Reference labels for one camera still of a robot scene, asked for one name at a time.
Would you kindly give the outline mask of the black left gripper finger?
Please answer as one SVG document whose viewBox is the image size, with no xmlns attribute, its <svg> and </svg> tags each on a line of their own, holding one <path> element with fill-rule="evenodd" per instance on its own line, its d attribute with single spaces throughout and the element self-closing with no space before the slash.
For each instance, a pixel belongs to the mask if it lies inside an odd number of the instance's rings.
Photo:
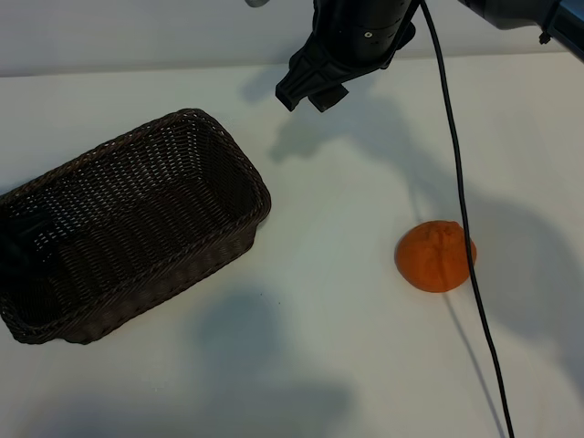
<svg viewBox="0 0 584 438">
<path fill-rule="evenodd" d="M 39 274 L 46 252 L 36 239 L 51 225 L 46 216 L 18 216 L 1 220 L 1 273 Z"/>
</svg>

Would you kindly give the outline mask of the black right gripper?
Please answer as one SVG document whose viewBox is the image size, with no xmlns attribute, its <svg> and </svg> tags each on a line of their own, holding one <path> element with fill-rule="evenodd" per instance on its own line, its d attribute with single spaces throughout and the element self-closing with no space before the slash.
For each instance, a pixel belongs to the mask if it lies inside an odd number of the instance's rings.
<svg viewBox="0 0 584 438">
<path fill-rule="evenodd" d="M 342 80 L 389 66 L 415 36 L 419 1 L 316 1 L 312 34 L 289 60 L 276 97 L 294 110 L 308 98 L 320 112 L 348 94 Z"/>
</svg>

